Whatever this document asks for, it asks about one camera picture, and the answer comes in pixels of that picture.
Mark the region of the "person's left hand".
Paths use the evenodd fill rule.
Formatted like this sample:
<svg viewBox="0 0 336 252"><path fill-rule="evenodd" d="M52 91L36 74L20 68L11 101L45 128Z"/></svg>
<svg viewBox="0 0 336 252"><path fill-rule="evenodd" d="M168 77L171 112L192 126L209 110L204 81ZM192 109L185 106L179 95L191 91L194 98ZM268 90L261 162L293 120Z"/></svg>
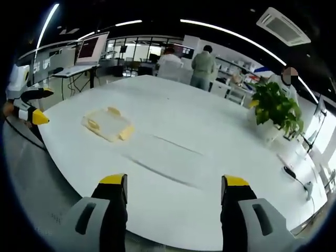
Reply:
<svg viewBox="0 0 336 252"><path fill-rule="evenodd" d="M16 116L15 106L11 102L5 102L2 107L2 117L7 118L11 116Z"/></svg>

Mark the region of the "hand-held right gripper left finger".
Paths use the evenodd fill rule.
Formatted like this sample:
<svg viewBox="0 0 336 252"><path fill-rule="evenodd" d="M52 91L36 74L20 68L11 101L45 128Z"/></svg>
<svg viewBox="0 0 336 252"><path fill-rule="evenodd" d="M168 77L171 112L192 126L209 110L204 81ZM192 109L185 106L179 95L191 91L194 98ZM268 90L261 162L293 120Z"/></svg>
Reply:
<svg viewBox="0 0 336 252"><path fill-rule="evenodd" d="M125 251L127 175L104 177L64 216L56 251Z"/></svg>

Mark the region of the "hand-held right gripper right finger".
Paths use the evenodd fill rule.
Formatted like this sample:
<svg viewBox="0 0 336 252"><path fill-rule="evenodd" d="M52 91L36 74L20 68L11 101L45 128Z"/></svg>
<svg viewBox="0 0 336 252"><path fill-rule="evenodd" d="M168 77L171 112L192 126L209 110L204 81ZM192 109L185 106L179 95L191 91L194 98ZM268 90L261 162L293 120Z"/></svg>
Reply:
<svg viewBox="0 0 336 252"><path fill-rule="evenodd" d="M295 251L286 219L244 179L222 176L221 206L222 251Z"/></svg>

